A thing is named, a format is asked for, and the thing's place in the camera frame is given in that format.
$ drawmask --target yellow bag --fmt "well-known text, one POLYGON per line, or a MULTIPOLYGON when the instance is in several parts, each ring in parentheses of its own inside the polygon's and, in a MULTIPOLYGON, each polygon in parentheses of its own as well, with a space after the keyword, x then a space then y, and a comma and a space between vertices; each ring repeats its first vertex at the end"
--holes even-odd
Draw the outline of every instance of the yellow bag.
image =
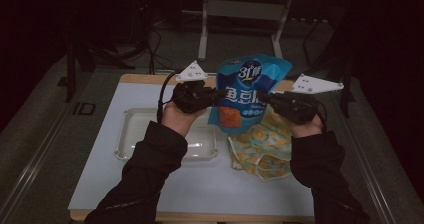
POLYGON ((243 134, 228 136, 232 167, 261 179, 283 178, 291 174, 291 131, 268 105, 260 124, 243 134))

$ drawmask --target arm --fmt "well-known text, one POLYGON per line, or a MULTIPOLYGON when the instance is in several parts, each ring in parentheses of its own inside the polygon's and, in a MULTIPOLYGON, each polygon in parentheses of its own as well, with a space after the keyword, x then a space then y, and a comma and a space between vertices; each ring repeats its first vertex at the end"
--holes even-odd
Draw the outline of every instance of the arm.
POLYGON ((369 223, 369 216, 352 196, 340 172, 345 152, 334 133, 322 133, 317 116, 307 125, 290 125, 292 173, 312 189, 316 223, 369 223))
POLYGON ((85 222, 154 223, 160 191, 169 174, 180 168, 187 152, 185 136, 203 112, 185 114, 169 103, 162 123, 150 122, 144 140, 137 143, 122 170, 122 180, 85 222))

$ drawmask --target hand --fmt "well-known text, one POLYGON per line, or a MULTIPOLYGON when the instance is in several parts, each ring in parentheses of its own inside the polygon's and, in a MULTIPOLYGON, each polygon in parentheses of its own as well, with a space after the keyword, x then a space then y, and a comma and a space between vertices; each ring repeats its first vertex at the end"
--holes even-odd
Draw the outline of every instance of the hand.
POLYGON ((284 117, 281 117, 281 119, 289 125, 293 137, 296 138, 322 134, 322 128, 324 127, 318 115, 315 115, 311 122, 302 125, 295 124, 284 117))
POLYGON ((206 109, 192 114, 184 113, 178 109, 174 102, 169 102, 166 104, 163 111, 161 124, 171 128, 181 134, 181 136, 185 137, 190 130, 191 124, 193 124, 193 122, 205 112, 206 109))

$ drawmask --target dark background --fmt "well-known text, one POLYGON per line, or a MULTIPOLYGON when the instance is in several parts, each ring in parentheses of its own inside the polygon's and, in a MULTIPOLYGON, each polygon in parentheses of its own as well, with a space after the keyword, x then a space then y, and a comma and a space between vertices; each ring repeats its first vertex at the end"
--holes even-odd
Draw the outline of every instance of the dark background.
MULTIPOLYGON (((115 1, 116 5, 113 0, 106 4, 104 0, 0 0, 0 130, 50 66, 66 54, 70 33, 75 32, 73 27, 78 26, 78 33, 94 43, 111 48, 117 41, 134 43, 143 38, 142 30, 128 33, 130 24, 113 20, 125 19, 131 24, 143 21, 131 8, 146 0, 115 1), (111 7, 123 11, 116 12, 111 7)), ((290 16, 310 21, 322 15, 317 1, 294 0, 290 16)), ((424 64, 424 1, 349 3, 346 15, 335 25, 336 32, 325 54, 327 58, 353 59, 353 75, 360 79, 363 92, 423 200, 424 112, 420 75, 424 64)), ((178 25, 179 11, 200 10, 201 0, 156 0, 152 5, 178 25)))

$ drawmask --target black sleeve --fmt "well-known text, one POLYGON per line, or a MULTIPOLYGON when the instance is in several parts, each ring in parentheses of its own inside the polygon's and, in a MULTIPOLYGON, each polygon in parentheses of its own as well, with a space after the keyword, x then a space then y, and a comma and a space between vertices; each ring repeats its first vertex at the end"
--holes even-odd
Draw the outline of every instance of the black sleeve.
POLYGON ((150 122, 143 141, 122 170, 122 180, 107 193, 85 223, 154 223, 160 191, 181 167, 187 141, 177 132, 150 122))
POLYGON ((292 138, 291 170, 300 183, 312 189, 317 224, 370 222, 340 172, 344 157, 344 148, 333 132, 292 138))

